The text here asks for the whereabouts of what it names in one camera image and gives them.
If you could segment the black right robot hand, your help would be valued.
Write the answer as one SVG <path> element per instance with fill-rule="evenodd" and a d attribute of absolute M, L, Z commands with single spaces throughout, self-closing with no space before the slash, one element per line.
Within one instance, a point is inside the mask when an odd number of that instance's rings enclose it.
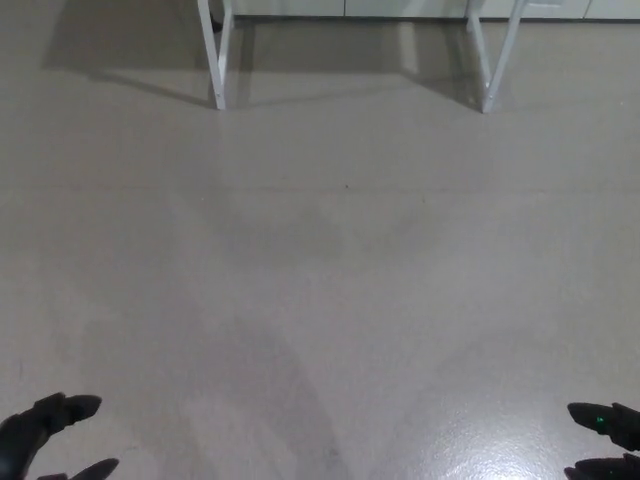
<path fill-rule="evenodd" d="M 564 470 L 567 479 L 639 478 L 639 412 L 619 403 L 610 406 L 573 402 L 567 410 L 578 425 L 608 437 L 614 445 L 626 450 L 619 458 L 590 458 L 576 462 Z"/>

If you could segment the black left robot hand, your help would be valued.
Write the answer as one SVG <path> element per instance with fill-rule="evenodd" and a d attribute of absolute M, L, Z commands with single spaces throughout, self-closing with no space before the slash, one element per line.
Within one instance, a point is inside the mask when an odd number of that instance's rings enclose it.
<path fill-rule="evenodd" d="M 102 404 L 97 395 L 55 393 L 1 422 L 1 478 L 25 479 L 39 450 L 67 427 L 93 417 Z"/>

